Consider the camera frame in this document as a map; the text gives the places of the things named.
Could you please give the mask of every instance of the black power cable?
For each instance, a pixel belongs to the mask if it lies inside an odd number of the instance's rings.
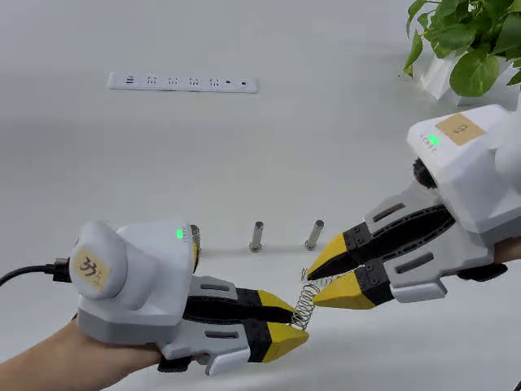
[[[58,258],[54,264],[48,263],[46,265],[26,266],[10,271],[0,278],[0,287],[10,279],[18,277],[19,275],[26,275],[27,273],[45,273],[46,275],[53,275],[53,281],[61,283],[71,282],[71,277],[68,273],[68,259]]]
[[[26,266],[26,267],[20,267],[19,269],[10,271],[6,275],[0,278],[0,287],[5,284],[10,279],[13,279],[15,277],[18,277],[19,275],[26,275],[27,273],[37,273],[42,272],[46,275],[52,275],[55,272],[55,266],[48,264],[48,265],[38,265],[38,266]]]

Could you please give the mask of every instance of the green led light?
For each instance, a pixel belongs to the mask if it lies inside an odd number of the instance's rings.
[[[431,141],[434,145],[440,145],[440,139],[437,138],[434,134],[429,134],[429,141]]]

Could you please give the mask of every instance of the white power strip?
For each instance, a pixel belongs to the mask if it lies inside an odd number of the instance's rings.
[[[155,73],[112,72],[108,77],[110,90],[155,90],[196,92],[242,92],[255,94],[254,79],[221,77],[179,77]]]

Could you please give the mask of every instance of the black knob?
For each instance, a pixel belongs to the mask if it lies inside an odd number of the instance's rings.
[[[414,177],[420,184],[424,185],[427,189],[436,188],[436,182],[434,182],[434,178],[420,159],[416,159],[413,164],[413,169]]]

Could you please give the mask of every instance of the metal screw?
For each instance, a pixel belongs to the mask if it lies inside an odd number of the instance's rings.
[[[264,228],[263,222],[256,222],[255,227],[253,228],[253,238],[252,242],[250,243],[250,250],[252,250],[253,253],[258,253],[261,248],[261,239],[262,239],[262,229]]]
[[[311,234],[309,234],[309,239],[304,242],[304,246],[306,246],[306,249],[308,249],[309,251],[313,251],[315,249],[315,247],[317,247],[318,236],[320,236],[320,233],[322,232],[323,227],[324,227],[323,220],[317,220],[315,222],[315,225],[313,226],[313,229],[311,230]]]

